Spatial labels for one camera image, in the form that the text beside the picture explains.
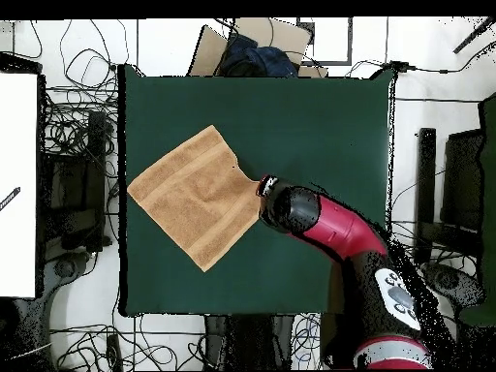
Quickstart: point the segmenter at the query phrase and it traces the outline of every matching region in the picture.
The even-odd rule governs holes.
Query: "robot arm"
[[[261,180],[257,194],[266,224],[342,264],[355,368],[430,368],[415,301],[401,275],[389,269],[388,248],[376,231],[342,204],[272,175]]]

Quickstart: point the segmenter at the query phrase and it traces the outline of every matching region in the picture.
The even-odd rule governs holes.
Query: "black stand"
[[[478,35],[486,31],[491,25],[496,22],[496,17],[490,16],[484,20],[478,28],[476,28],[461,44],[453,51],[458,54],[465,46],[469,45]]]

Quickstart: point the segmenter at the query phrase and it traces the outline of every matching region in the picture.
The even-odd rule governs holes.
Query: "towel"
[[[258,220],[257,186],[209,126],[142,172],[128,193],[206,272]]]

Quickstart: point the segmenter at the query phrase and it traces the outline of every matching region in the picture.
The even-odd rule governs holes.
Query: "white floor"
[[[496,34],[493,28],[476,38],[459,54],[453,49],[481,22],[480,17],[354,17],[353,56],[355,64],[360,60],[401,60],[424,69],[461,68],[468,59],[483,46],[494,41]],[[191,63],[201,27],[209,24],[222,32],[222,27],[213,19],[147,19],[122,20],[126,27],[128,52],[124,42],[124,30],[117,20],[96,20],[95,23],[105,38],[110,58],[115,63],[128,61],[138,64],[147,76],[176,75],[184,76]],[[328,23],[322,22],[321,33],[327,30],[327,35],[320,36],[317,24],[316,47],[326,47],[328,39],[330,46],[325,50],[325,59],[343,60],[343,50],[346,50],[347,33],[342,29],[333,29],[332,19]],[[334,21],[335,27],[343,27],[342,21]],[[63,75],[63,61],[60,54],[62,48],[66,65],[85,48],[93,47],[105,53],[104,44],[95,27],[89,20],[74,20],[62,44],[61,38],[67,30],[69,20],[38,21],[35,23],[43,44],[43,54],[37,59],[44,66],[46,85],[71,85]],[[12,33],[2,30],[0,26],[0,50],[12,50]],[[39,52],[38,42],[28,21],[20,22],[15,30],[15,52],[36,55]],[[71,69],[74,78],[81,77],[91,55],[82,55]],[[403,99],[396,102],[395,112],[395,156],[393,196],[415,182],[417,161],[417,136],[420,128],[431,127],[437,129],[437,170],[444,167],[444,146],[451,133],[476,129],[480,126],[477,101],[480,101],[496,91],[496,53],[487,53],[481,58],[473,60],[471,65],[457,74],[431,74],[409,72],[400,75],[396,86],[396,97]],[[331,67],[329,75],[344,76],[351,67]],[[353,77],[367,78],[374,73],[376,67],[362,64],[354,72]],[[105,75],[105,64],[94,59],[90,64],[86,76],[86,83],[98,83]],[[408,99],[439,99],[439,100],[469,100],[470,103],[457,102],[424,102],[408,101]],[[116,165],[116,158],[111,158]],[[439,218],[441,207],[442,176],[436,182],[436,218]],[[415,189],[409,190],[401,196],[392,216],[395,220],[412,221],[414,219]],[[113,202],[112,211],[116,211],[118,203]],[[117,218],[112,217],[116,227]],[[107,235],[111,236],[109,226]],[[88,276],[78,279],[75,283],[62,288],[55,297],[50,327],[64,329],[74,326],[111,325],[111,311],[115,302],[118,286],[117,244],[106,248],[99,256],[95,270]],[[448,302],[439,297],[440,310],[451,314]],[[115,316],[115,324],[122,332],[130,332],[133,339],[133,319]],[[165,332],[204,332],[201,316],[170,316],[146,315],[142,329],[150,345],[167,345],[177,354],[178,361],[190,356],[187,344],[198,342],[198,335],[168,335]],[[52,352],[55,357],[62,355],[67,348],[80,338],[80,333],[61,332],[52,336]],[[137,342],[144,345],[140,334]],[[99,347],[105,351],[105,341],[100,340]],[[132,345],[121,341],[123,356],[133,352]],[[156,358],[167,362],[171,355],[162,350],[156,353]],[[137,354],[137,361],[143,359]],[[70,356],[66,365],[79,365],[80,358]],[[302,369],[316,367],[314,359],[300,364]],[[173,369],[173,361],[164,369]],[[201,369],[199,361],[192,360],[182,369]],[[149,360],[137,366],[138,370],[157,369]]]

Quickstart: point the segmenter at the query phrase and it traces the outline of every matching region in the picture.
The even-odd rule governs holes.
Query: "black cable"
[[[35,32],[36,40],[38,40],[38,45],[40,45],[40,52],[38,53],[38,55],[32,56],[32,55],[20,54],[20,53],[15,51],[15,49],[14,49],[15,42],[16,42],[16,37],[14,34],[16,32],[15,23],[13,23],[13,25],[12,25],[13,32],[14,32],[13,33],[13,49],[12,49],[12,51],[0,51],[0,52],[10,53],[13,56],[23,57],[23,58],[34,58],[35,59],[35,58],[40,58],[42,56],[42,54],[43,54],[42,41],[40,40],[40,36],[38,36],[38,32],[36,31],[35,25],[33,24],[33,20],[29,20],[29,22],[31,23],[31,27],[33,27],[33,31]]]
[[[380,61],[377,61],[377,60],[361,60],[361,61],[357,61],[354,64],[354,66],[352,67],[352,69],[346,75],[344,75],[344,77],[350,78],[352,76],[352,72],[354,70],[356,70],[358,67],[360,67],[362,64],[371,64],[371,65],[377,66],[377,67],[383,67],[384,66],[383,63],[381,63]]]
[[[270,43],[268,44],[268,46],[272,47],[272,43],[274,43],[274,23],[272,22],[270,17],[268,17],[267,20],[270,23],[270,30],[272,30],[272,34],[270,36]]]
[[[88,272],[86,272],[85,274],[82,274],[82,275],[81,275],[81,277],[85,277],[86,275],[91,274],[91,273],[95,270],[95,266],[97,266],[98,255],[99,255],[99,253],[97,253],[97,255],[95,256],[95,262],[93,263],[93,268],[91,268],[91,269],[90,269]]]
[[[384,62],[388,62],[388,43],[389,43],[389,17],[386,17],[386,45],[385,45],[385,57],[384,57]]]
[[[309,57],[308,55],[306,55],[303,52],[299,52],[299,51],[283,51],[283,52],[286,53],[286,54],[288,54],[289,52],[290,53],[293,53],[293,54],[299,54],[299,55],[302,55],[303,57],[308,58],[309,60],[312,61],[312,63],[314,63],[314,65],[317,68],[317,73],[319,74],[319,77],[322,78],[321,71],[319,69],[323,69],[324,66],[322,66],[321,63],[319,63],[318,61],[314,60],[312,57]]]
[[[391,206],[391,211],[394,209],[394,205],[396,204],[396,202],[398,201],[398,199],[401,197],[401,195],[403,195],[404,193],[406,193],[408,190],[414,188],[416,185],[418,185],[421,181],[424,181],[425,179],[428,179],[428,178],[434,178],[436,175],[439,175],[439,174],[442,174],[443,172],[445,172],[446,170],[441,170],[441,171],[438,171],[436,172],[434,175],[428,175],[424,178],[421,178],[420,180],[418,180],[415,184],[412,184],[410,187],[407,187],[405,188],[401,193],[399,193],[396,198],[394,199],[394,201],[392,202],[392,206]]]
[[[222,53],[221,55],[221,58],[219,59],[219,63],[217,64],[217,67],[215,68],[215,70],[213,71],[213,75],[216,76],[217,75],[217,71],[219,70],[219,67],[221,67],[221,64],[222,62],[224,61],[224,57],[226,57],[226,54],[228,53],[228,51],[230,50],[231,46],[236,42],[237,38],[239,37],[239,32],[236,30],[236,28],[234,27],[234,19],[232,20],[232,25],[229,26],[227,23],[225,23],[224,21],[222,20],[219,20],[218,18],[214,18],[215,21],[217,21],[219,24],[222,24],[223,26],[226,26],[228,27],[229,29],[231,29],[231,31],[234,32],[235,36],[233,38],[233,40],[230,42],[229,39],[228,39],[228,45],[226,46],[226,49],[224,50],[224,52]]]
[[[461,69],[458,69],[458,70],[427,70],[427,69],[420,69],[419,67],[416,67],[416,66],[409,66],[408,69],[413,70],[413,71],[418,71],[418,72],[440,73],[442,75],[451,74],[451,73],[460,73],[469,66],[469,64],[472,62],[472,60],[474,60],[474,58],[476,58],[477,56],[479,56],[480,54],[482,54],[484,52],[492,51],[492,49],[495,47],[496,47],[496,41],[489,43],[487,46],[484,46],[477,53],[475,53],[472,57],[470,57],[469,60],[465,63],[465,65]]]

